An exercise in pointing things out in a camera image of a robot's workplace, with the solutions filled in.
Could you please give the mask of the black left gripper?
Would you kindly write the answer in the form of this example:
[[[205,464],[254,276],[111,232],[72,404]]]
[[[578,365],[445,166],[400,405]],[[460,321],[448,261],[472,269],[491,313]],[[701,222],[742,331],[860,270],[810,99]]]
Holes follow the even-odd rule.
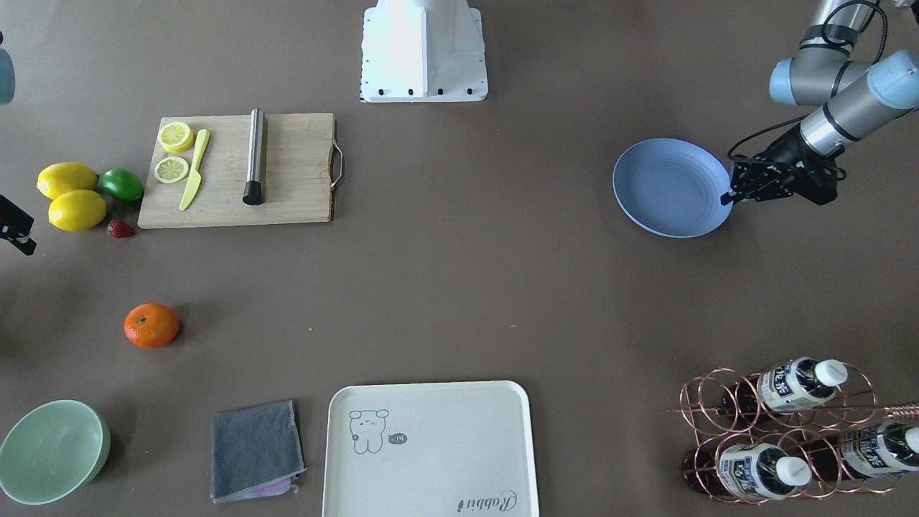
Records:
[[[827,157],[821,156],[795,127],[749,161],[732,161],[731,189],[722,194],[721,204],[767,202],[794,195],[817,205],[833,202],[838,183],[846,179],[846,171],[836,164],[844,150],[843,144],[835,144]]]

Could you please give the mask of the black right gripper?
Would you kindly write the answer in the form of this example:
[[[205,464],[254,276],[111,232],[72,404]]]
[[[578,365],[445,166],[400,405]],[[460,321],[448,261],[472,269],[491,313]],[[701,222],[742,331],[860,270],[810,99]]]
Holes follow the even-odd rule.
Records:
[[[1,195],[1,238],[10,242],[24,255],[31,256],[37,243],[32,239],[34,218]]]

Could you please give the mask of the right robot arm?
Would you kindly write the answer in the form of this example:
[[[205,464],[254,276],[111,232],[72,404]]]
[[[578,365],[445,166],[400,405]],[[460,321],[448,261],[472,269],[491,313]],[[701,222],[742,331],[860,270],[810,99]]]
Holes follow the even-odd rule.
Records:
[[[7,105],[14,99],[16,76],[9,53],[1,49],[1,105]],[[1,195],[1,238],[19,249],[25,256],[32,256],[37,247],[32,238],[32,227],[35,219],[17,206],[16,203]]]

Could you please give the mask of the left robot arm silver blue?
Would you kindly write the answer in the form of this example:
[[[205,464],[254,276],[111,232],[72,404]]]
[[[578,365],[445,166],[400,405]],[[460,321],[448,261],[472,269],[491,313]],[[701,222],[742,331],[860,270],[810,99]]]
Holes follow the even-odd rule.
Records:
[[[877,53],[871,62],[851,59],[875,16],[886,20],[877,1],[818,3],[797,55],[780,61],[769,79],[774,101],[813,112],[783,122],[784,134],[754,156],[729,150],[731,183],[721,204],[794,195],[818,205],[833,202],[838,183],[846,179],[837,158],[887,122],[916,111],[916,52]]]

